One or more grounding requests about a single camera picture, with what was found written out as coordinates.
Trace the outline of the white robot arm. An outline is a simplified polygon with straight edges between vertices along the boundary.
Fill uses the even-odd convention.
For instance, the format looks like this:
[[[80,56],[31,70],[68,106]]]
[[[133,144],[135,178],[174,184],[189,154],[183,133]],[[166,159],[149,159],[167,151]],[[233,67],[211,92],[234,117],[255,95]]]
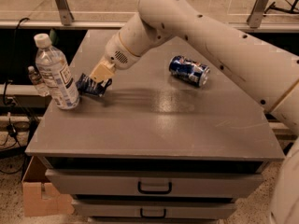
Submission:
[[[90,78],[111,78],[173,36],[299,136],[299,57],[201,14],[186,0],[137,0],[136,14],[107,42]]]

